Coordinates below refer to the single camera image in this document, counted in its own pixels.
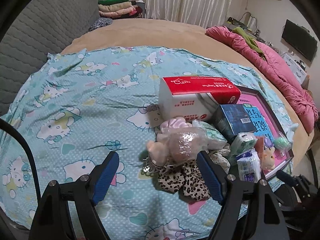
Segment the pink box lid tray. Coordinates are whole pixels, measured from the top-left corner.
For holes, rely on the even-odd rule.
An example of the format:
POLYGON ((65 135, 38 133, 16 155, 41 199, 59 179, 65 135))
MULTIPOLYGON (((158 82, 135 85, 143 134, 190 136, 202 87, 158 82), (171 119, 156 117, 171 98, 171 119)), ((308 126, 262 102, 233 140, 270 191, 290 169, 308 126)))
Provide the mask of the pink box lid tray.
MULTIPOLYGON (((237 103, 244 105, 255 125, 255 135, 266 138, 268 142, 274 142, 274 139, 284 135, 285 133, 280 122, 259 91, 242 86, 238 88, 241 91, 241 95, 237 103)), ((275 168, 264 171, 264 175, 268 180, 273 178, 276 172, 283 169, 294 157, 290 147, 285 150, 276 148, 273 156, 275 168)))

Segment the beige bed blanket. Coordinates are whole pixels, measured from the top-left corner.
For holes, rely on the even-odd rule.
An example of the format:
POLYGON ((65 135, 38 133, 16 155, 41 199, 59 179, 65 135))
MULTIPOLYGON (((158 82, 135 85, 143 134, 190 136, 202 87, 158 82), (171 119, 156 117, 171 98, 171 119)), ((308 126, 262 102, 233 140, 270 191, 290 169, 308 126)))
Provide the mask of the beige bed blanket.
POLYGON ((207 36, 198 25, 152 20, 146 18, 115 20, 111 25, 90 31, 72 41, 61 54, 76 53, 84 48, 89 51, 108 47, 160 46, 183 48, 210 59, 223 60, 253 68, 276 92, 294 123, 299 126, 293 137, 293 174, 306 175, 310 163, 305 156, 314 137, 305 131, 302 122, 279 90, 253 64, 225 44, 207 36))

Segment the pink quilt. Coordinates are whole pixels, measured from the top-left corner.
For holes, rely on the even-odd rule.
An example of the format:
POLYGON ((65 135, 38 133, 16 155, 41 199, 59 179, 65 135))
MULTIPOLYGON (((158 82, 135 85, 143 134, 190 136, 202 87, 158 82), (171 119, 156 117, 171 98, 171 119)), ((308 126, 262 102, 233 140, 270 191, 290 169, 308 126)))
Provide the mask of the pink quilt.
POLYGON ((311 133, 318 120, 318 110, 310 93, 303 89, 284 59, 271 47, 256 40, 264 56, 251 49, 238 34, 224 26, 213 26, 206 35, 231 47, 245 57, 283 94, 298 115, 307 133, 311 133))

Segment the cluttered side table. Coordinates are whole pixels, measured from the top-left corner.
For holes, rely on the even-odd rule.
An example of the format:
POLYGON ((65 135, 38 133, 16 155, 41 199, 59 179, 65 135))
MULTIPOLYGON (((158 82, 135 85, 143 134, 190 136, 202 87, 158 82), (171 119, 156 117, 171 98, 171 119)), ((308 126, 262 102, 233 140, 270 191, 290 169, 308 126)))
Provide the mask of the cluttered side table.
POLYGON ((242 28, 247 34, 253 36, 256 40, 260 42, 265 42, 260 37, 260 29, 258 28, 258 20, 256 17, 253 17, 250 12, 245 12, 240 20, 229 17, 225 22, 226 27, 229 30, 233 30, 236 27, 242 28))

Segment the purple plush toy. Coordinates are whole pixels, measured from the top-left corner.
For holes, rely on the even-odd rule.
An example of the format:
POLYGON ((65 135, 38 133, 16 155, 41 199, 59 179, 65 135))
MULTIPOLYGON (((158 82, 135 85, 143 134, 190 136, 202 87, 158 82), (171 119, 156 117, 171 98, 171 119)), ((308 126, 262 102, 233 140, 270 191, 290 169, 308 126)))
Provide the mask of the purple plush toy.
POLYGON ((261 168, 264 171, 271 171, 275 169, 275 147, 268 147, 265 144, 263 144, 262 151, 260 153, 260 163, 261 168))

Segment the red white tissue box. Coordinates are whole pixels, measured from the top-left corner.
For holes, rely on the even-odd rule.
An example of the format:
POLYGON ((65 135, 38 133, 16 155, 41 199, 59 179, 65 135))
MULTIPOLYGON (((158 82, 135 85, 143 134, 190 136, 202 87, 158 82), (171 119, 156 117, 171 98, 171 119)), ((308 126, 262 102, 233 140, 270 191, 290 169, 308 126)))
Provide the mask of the red white tissue box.
POLYGON ((240 89, 225 77, 173 76, 161 78, 158 105, 164 120, 207 121, 219 105, 236 104, 240 89))

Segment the dark blue small box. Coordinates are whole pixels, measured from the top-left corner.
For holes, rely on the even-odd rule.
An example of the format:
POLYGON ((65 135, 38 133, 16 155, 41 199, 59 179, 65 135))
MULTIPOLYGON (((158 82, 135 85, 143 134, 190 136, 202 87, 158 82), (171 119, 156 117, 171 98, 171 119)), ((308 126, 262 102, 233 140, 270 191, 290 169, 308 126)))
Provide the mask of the dark blue small box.
POLYGON ((211 122, 229 144, 239 133, 256 131, 244 106, 240 104, 220 105, 213 114, 211 122))

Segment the grey quilted sofa cover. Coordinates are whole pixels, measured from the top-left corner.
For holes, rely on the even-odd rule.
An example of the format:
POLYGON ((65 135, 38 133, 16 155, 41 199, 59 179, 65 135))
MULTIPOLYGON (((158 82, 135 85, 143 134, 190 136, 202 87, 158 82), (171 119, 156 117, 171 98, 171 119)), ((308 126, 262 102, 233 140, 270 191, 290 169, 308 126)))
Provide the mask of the grey quilted sofa cover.
POLYGON ((1 41, 1 114, 27 78, 99 18, 98 0, 32 0, 1 41))

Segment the white drawer cabinet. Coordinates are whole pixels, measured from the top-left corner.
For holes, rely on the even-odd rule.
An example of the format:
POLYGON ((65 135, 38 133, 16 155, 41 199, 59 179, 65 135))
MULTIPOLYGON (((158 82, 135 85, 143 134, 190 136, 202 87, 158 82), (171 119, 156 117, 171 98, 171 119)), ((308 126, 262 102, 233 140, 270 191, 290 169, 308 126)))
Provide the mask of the white drawer cabinet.
POLYGON ((307 77, 307 73, 305 72, 305 70, 301 67, 299 62, 295 60, 289 53, 284 53, 281 55, 281 57, 291 69, 291 72, 293 72, 295 78, 302 85, 307 77))

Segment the leopard print scrunchie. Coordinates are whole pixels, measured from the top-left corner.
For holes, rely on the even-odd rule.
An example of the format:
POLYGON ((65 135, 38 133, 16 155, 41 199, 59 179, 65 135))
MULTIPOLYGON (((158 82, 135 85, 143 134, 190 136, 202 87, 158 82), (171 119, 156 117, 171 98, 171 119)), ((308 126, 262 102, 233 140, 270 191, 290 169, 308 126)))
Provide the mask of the leopard print scrunchie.
POLYGON ((195 201, 211 197, 196 160, 187 161, 179 166, 164 166, 158 172, 158 183, 164 191, 181 191, 185 197, 195 201))

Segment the blue white wipes packet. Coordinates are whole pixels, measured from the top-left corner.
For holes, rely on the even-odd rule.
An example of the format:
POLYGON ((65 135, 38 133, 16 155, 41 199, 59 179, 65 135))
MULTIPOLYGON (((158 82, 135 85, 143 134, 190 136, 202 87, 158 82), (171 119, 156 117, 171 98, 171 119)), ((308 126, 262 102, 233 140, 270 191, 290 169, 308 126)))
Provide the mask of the blue white wipes packet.
POLYGON ((257 183, 261 179, 260 159, 254 148, 237 155, 236 163, 240 180, 257 183))

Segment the green white tissue pack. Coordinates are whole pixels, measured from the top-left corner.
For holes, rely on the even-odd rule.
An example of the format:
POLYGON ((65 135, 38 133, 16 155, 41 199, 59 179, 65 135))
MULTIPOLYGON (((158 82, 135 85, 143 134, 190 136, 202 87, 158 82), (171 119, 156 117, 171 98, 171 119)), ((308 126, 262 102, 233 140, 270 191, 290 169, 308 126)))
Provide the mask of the green white tissue pack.
POLYGON ((240 132, 231 143, 228 159, 247 152, 255 146, 256 142, 257 137, 252 132, 240 132))

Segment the pink plush toy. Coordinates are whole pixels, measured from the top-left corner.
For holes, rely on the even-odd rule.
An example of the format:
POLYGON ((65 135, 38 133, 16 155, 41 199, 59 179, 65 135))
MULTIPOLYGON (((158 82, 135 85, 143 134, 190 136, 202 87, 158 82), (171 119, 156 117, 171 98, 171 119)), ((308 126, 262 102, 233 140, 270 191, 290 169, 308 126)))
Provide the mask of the pink plush toy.
POLYGON ((183 117, 163 122, 155 141, 146 143, 149 163, 157 168, 181 165, 208 150, 208 137, 202 128, 194 127, 183 117))

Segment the Hello Kitty blue sheet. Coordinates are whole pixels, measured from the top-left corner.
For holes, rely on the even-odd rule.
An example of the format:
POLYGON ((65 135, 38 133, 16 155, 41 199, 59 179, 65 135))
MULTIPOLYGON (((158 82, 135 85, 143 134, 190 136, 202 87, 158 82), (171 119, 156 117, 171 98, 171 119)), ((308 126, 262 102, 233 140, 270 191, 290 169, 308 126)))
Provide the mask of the Hello Kitty blue sheet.
POLYGON ((283 102, 252 68, 147 46, 50 54, 3 116, 31 148, 42 190, 51 180, 72 182, 91 172, 110 151, 119 154, 116 175, 96 207, 112 239, 199 239, 219 214, 212 199, 192 203, 157 189, 155 176, 142 172, 146 142, 163 121, 159 83, 170 76, 226 77, 255 89, 284 131, 291 130, 283 102))

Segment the white floral scrunchie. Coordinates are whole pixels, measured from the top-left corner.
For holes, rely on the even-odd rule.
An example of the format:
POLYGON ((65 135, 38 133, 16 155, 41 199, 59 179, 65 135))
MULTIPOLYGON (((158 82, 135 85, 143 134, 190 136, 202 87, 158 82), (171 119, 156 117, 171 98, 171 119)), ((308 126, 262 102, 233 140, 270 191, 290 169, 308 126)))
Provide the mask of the white floral scrunchie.
POLYGON ((220 150, 210 150, 209 156, 214 164, 220 165, 223 170, 228 174, 229 169, 231 167, 230 162, 227 157, 230 154, 230 145, 226 144, 224 148, 220 150))

